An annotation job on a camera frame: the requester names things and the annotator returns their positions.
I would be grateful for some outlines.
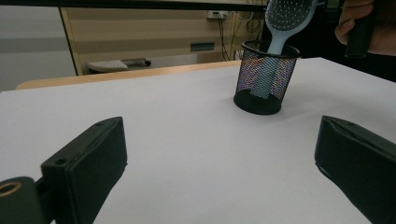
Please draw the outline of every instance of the mesh pen holder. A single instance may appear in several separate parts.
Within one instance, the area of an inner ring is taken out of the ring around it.
[[[253,114],[280,111],[300,51],[285,45],[281,55],[266,53],[270,42],[242,43],[244,55],[233,101]]]

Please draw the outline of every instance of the white table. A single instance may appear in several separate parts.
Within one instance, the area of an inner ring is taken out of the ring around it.
[[[0,93],[0,180],[123,116],[129,165],[95,223],[369,223],[314,160],[322,115],[396,142],[396,85],[297,62],[282,110],[233,103],[238,66]]]

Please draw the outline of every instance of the power outlet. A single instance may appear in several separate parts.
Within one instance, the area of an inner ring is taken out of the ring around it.
[[[229,14],[230,14],[229,11],[208,10],[206,17],[208,19],[218,19],[220,17],[222,20],[225,20],[225,19],[227,19]]]

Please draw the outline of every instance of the cup base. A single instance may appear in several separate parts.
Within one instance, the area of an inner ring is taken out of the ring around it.
[[[241,109],[257,115],[273,115],[280,111],[282,100],[270,94],[268,99],[250,94],[250,90],[239,91],[233,102]]]

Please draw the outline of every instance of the human hand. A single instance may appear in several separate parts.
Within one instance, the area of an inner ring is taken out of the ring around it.
[[[396,0],[346,0],[335,35],[346,45],[355,20],[373,13],[374,9],[375,28],[369,52],[396,56]]]

